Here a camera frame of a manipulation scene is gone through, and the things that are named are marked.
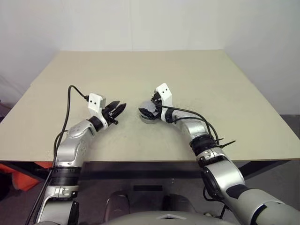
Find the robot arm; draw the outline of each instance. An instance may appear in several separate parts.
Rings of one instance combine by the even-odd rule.
[[[223,202],[241,224],[299,224],[296,209],[262,190],[246,187],[241,172],[222,150],[227,144],[222,146],[218,139],[214,140],[203,118],[174,109],[165,83],[156,88],[151,101],[144,102],[139,111],[146,123],[162,120],[180,129],[196,155],[208,194]]]
[[[91,118],[76,124],[67,132],[66,139],[59,145],[50,183],[38,211],[36,223],[53,222],[59,225],[76,225],[79,203],[74,201],[78,192],[78,179],[85,155],[97,132],[114,123],[126,104],[119,101],[105,107],[103,96],[89,95]]]

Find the white wall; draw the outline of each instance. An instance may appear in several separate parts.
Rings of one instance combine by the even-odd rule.
[[[225,49],[281,114],[300,114],[298,0],[0,0],[0,99],[59,50]]]

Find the white bracket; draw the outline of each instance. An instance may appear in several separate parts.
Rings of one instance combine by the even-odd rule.
[[[155,88],[155,91],[159,93],[161,97],[161,104],[164,106],[173,107],[172,105],[172,93],[166,83],[163,83],[159,85],[157,88]],[[165,122],[165,113],[167,109],[162,108],[161,112],[161,120]]]
[[[106,119],[102,115],[102,109],[105,108],[106,98],[101,95],[90,93],[89,95],[89,111],[91,116],[96,116],[103,124],[103,130],[108,127]]]

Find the floor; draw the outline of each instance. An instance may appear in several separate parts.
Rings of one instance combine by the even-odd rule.
[[[283,115],[295,134],[300,137],[300,116]],[[249,188],[260,188],[285,203],[300,210],[300,161],[290,161],[246,181]],[[133,191],[133,185],[162,185],[163,191]],[[1,224],[23,224],[41,188],[41,184],[28,192],[12,189],[0,202]],[[132,206],[131,211],[155,210],[160,206],[164,194],[173,193],[187,197],[199,213],[219,215],[222,204],[207,202],[202,196],[201,179],[157,179],[157,180],[90,180],[82,181],[78,202],[80,203],[80,225],[96,225],[102,222],[105,203],[109,195],[126,190]],[[224,219],[239,224],[230,211]]]

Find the beige tabletop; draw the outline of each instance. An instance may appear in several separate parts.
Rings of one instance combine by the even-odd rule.
[[[67,89],[126,102],[125,111],[100,131],[86,161],[195,161],[170,124],[145,124],[138,106],[167,83],[173,105],[213,124],[232,160],[300,158],[300,141],[241,70],[221,50],[171,52],[60,52],[0,123],[0,160],[52,161],[53,141],[67,106]],[[89,118],[72,91],[67,127]]]

